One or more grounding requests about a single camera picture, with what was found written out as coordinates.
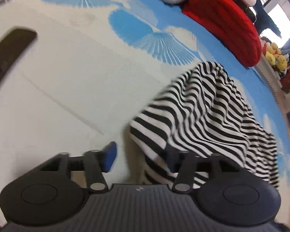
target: mattress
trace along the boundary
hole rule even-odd
[[[282,207],[290,210],[290,143],[271,89],[204,27],[160,0],[10,0],[13,26],[38,33],[0,85],[0,191],[58,152],[118,144],[108,184],[136,180],[140,152],[128,123],[172,79],[200,61],[223,65],[278,145]],[[0,224],[4,218],[0,213]]]

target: yellow plush toy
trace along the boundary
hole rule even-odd
[[[272,46],[267,46],[267,47],[266,47],[266,51],[267,51],[267,52],[270,52],[270,53],[273,54],[273,55],[275,54],[275,50],[272,48]]]
[[[276,67],[280,70],[280,72],[283,72],[285,69],[287,69],[288,63],[283,55],[278,56]]]
[[[277,50],[278,49],[278,46],[276,43],[272,43],[271,44],[271,47],[273,48],[273,50]]]
[[[267,51],[265,54],[265,58],[268,60],[270,65],[274,66],[276,64],[276,59],[272,53]]]

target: red pillow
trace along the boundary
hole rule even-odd
[[[244,66],[251,67],[259,62],[259,35],[234,1],[187,0],[182,12],[217,37]]]

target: bed sheet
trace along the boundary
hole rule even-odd
[[[290,143],[271,89],[178,6],[160,0],[13,0],[0,7],[0,37],[13,25],[33,28],[39,38],[0,88],[0,133],[13,133],[8,144],[0,136],[1,150],[16,144],[22,156],[39,153],[42,161],[114,140],[119,158],[106,177],[110,184],[121,182],[129,174],[122,166],[129,120],[171,79],[200,61],[216,61],[277,140],[280,220],[288,220]]]

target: black and white striped blanket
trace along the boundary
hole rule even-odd
[[[200,157],[221,153],[278,187],[274,136],[256,121],[234,82],[218,63],[199,63],[175,79],[131,123],[145,155],[144,183],[174,182],[164,161],[167,146]],[[196,172],[194,188],[205,183]]]

